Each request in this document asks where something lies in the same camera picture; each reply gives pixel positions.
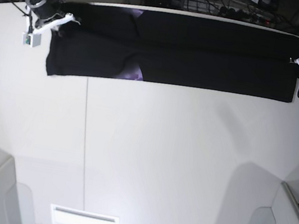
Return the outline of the black T-shirt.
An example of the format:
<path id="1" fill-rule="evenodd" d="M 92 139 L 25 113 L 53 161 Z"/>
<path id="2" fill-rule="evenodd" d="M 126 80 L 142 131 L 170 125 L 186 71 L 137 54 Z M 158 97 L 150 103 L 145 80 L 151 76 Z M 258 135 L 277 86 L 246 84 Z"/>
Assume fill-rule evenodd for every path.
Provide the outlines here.
<path id="1" fill-rule="evenodd" d="M 141 80 L 291 102 L 299 37 L 161 11 L 65 3 L 46 72 Z"/>

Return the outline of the black power strip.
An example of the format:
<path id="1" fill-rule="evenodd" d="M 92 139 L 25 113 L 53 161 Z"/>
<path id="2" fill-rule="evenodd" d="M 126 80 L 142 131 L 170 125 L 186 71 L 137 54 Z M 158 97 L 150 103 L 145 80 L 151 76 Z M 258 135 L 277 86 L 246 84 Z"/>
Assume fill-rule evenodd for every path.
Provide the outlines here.
<path id="1" fill-rule="evenodd" d="M 244 10 L 235 10 L 234 8 L 227 8 L 222 6 L 218 11 L 219 17 L 225 17 L 229 19 L 250 22 L 254 24 L 268 24 L 268 20 L 250 12 L 245 12 Z"/>

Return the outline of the white label plate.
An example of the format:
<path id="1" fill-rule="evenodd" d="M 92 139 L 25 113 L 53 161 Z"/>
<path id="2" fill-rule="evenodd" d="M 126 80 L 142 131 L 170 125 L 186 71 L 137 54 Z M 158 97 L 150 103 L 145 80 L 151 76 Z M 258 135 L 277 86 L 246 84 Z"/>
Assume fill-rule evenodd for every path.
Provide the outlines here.
<path id="1" fill-rule="evenodd" d="M 119 224 L 119 217 L 85 212 L 51 204 L 53 224 Z"/>

